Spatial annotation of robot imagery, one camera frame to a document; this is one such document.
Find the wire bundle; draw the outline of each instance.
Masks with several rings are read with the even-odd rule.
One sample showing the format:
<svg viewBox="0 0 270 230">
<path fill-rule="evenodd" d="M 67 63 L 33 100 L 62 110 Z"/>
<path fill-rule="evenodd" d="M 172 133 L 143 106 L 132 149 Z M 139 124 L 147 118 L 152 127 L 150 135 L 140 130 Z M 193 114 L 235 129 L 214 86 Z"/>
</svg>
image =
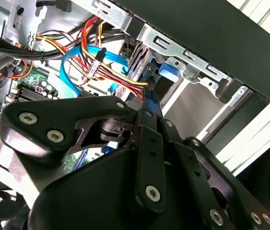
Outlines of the wire bundle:
<svg viewBox="0 0 270 230">
<path fill-rule="evenodd" d="M 81 32 L 81 57 L 84 60 L 87 67 L 91 67 L 95 57 L 88 52 L 88 37 L 93 31 L 95 27 L 99 27 L 99 46 L 102 47 L 101 36 L 102 36 L 102 20 L 98 17 L 93 17 L 89 19 L 84 29 Z M 97 70 L 96 79 L 94 80 L 101 80 L 101 78 L 110 79 L 119 85 L 130 90 L 135 96 L 137 96 L 138 91 L 140 91 L 143 87 L 147 86 L 148 83 L 146 82 L 136 82 L 132 81 L 125 76 L 121 75 L 120 73 L 115 72 L 110 67 L 101 63 L 101 66 Z"/>
<path fill-rule="evenodd" d="M 0 53 L 16 58 L 18 64 L 20 60 L 24 63 L 24 70 L 21 73 L 10 75 L 11 71 L 9 71 L 7 78 L 14 80 L 24 78 L 32 71 L 34 60 L 46 61 L 61 59 L 67 52 L 79 46 L 80 52 L 74 56 L 70 56 L 67 60 L 83 75 L 84 84 L 89 81 L 103 81 L 109 79 L 130 90 L 130 92 L 136 96 L 143 87 L 148 85 L 148 83 L 132 81 L 122 74 L 115 72 L 104 63 L 100 64 L 93 75 L 88 75 L 88 72 L 95 61 L 95 56 L 89 52 L 88 45 L 95 44 L 102 48 L 102 44 L 106 42 L 125 39 L 124 34 L 120 30 L 112 30 L 112 28 L 106 30 L 104 29 L 106 27 L 104 25 L 105 23 L 101 19 L 93 16 L 68 33 L 59 30 L 45 31 L 39 34 L 36 37 L 36 40 L 45 41 L 55 48 L 55 50 L 48 52 L 32 51 L 13 46 L 0 37 Z M 77 34 L 76 39 L 72 37 L 73 34 Z M 70 43 L 65 46 L 60 44 L 58 40 L 63 38 L 66 38 Z"/>
</svg>

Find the metal bracket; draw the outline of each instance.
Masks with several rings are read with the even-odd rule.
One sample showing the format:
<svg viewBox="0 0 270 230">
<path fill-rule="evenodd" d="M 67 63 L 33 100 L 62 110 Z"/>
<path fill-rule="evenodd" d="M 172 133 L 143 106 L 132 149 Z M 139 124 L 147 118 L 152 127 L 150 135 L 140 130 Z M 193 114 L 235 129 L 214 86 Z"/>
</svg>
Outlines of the metal bracket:
<svg viewBox="0 0 270 230">
<path fill-rule="evenodd" d="M 145 24 L 137 39 L 162 55 L 168 57 L 177 57 L 187 62 L 216 81 L 220 81 L 221 79 L 227 79 L 229 83 L 232 81 L 231 77 L 204 61 L 197 55 L 193 54 L 191 51 L 167 38 L 148 24 Z"/>
<path fill-rule="evenodd" d="M 21 19 L 21 26 L 17 30 L 13 26 L 19 7 L 24 8 L 24 14 Z M 28 48 L 33 48 L 38 26 L 45 18 L 47 7 L 42 7 L 39 16 L 36 16 L 36 0 L 12 0 L 10 12 L 6 33 L 3 35 L 3 38 L 18 42 Z"/>
<path fill-rule="evenodd" d="M 228 116 L 228 114 L 234 109 L 236 103 L 240 100 L 240 98 L 245 95 L 248 91 L 247 86 L 242 86 L 237 90 L 237 92 L 233 95 L 232 99 L 225 104 L 224 107 L 216 114 L 216 116 L 206 125 L 206 127 L 198 134 L 197 139 L 200 141 L 204 140 L 205 137 L 214 132 L 214 130 L 223 122 L 223 120 Z"/>
<path fill-rule="evenodd" d="M 72 0 L 78 6 L 126 32 L 132 16 L 108 0 Z"/>
</svg>

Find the yellow wire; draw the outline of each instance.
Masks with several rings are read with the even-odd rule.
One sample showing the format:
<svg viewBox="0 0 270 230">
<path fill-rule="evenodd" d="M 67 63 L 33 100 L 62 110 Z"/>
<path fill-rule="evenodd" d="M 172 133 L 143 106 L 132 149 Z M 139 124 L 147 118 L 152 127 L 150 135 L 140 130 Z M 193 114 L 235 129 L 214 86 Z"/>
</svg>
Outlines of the yellow wire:
<svg viewBox="0 0 270 230">
<path fill-rule="evenodd" d="M 55 44 L 54 42 L 52 42 L 51 40 L 48 40 L 47 38 L 45 39 L 48 43 L 52 44 L 54 47 L 56 47 L 61 53 L 66 54 L 64 50 L 62 50 L 57 44 Z M 80 71 L 85 77 L 89 78 L 92 80 L 91 77 L 89 77 L 84 70 L 74 61 L 74 60 L 69 60 L 70 63 L 72 63 L 74 65 L 74 67 Z"/>
<path fill-rule="evenodd" d="M 95 57 L 93 55 L 91 55 L 86 49 L 84 46 L 82 46 L 82 49 L 84 51 L 84 53 L 86 55 L 88 55 L 89 57 L 91 57 L 92 59 L 95 59 Z M 101 63 L 101 65 L 106 68 L 107 70 L 109 70 L 110 72 L 114 73 L 117 77 L 129 82 L 129 83 L 132 83 L 132 84 L 135 84 L 135 85 L 148 85 L 147 82 L 137 82 L 137 81 L 133 81 L 131 79 L 128 79 L 126 78 L 125 76 L 121 75 L 120 73 L 117 73 L 116 71 L 112 70 L 110 67 L 108 67 L 107 65 L 105 65 L 104 63 Z"/>
<path fill-rule="evenodd" d="M 102 48 L 102 39 L 101 39 L 101 36 L 102 36 L 102 27 L 103 27 L 103 24 L 101 23 L 99 25 L 99 46 L 100 46 L 100 48 Z"/>
</svg>

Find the connector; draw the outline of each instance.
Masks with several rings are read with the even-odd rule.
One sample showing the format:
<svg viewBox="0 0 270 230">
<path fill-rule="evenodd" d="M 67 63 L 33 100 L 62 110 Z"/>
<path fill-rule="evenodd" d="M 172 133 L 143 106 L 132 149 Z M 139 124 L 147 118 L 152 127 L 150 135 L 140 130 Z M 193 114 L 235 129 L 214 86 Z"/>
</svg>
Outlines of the connector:
<svg viewBox="0 0 270 230">
<path fill-rule="evenodd" d="M 102 48 L 102 50 L 100 50 L 97 53 L 95 60 L 93 61 L 91 68 L 88 72 L 88 76 L 93 77 L 95 75 L 99 66 L 101 65 L 101 63 L 103 62 L 103 60 L 105 58 L 105 55 L 106 55 L 105 53 L 106 53 L 106 48 Z"/>
<path fill-rule="evenodd" d="M 71 1 L 69 1 L 69 0 L 56 0 L 56 8 L 70 13 L 71 12 Z"/>
<path fill-rule="evenodd" d="M 95 60 L 99 61 L 99 62 L 103 62 L 104 58 L 106 56 L 106 48 L 102 48 L 102 50 L 100 50 L 96 57 L 95 57 Z"/>
</svg>

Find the green circuit board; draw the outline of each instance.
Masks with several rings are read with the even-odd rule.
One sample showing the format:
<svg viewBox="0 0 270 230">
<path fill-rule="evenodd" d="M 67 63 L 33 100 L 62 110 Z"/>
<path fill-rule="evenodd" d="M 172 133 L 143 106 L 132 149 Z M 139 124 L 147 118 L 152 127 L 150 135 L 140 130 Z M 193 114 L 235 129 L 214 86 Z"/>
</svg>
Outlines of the green circuit board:
<svg viewBox="0 0 270 230">
<path fill-rule="evenodd" d="M 46 80 L 47 80 L 46 76 L 32 70 L 28 76 L 19 79 L 18 82 L 35 91 L 36 86 L 38 86 L 39 83 L 41 83 L 42 81 Z"/>
</svg>

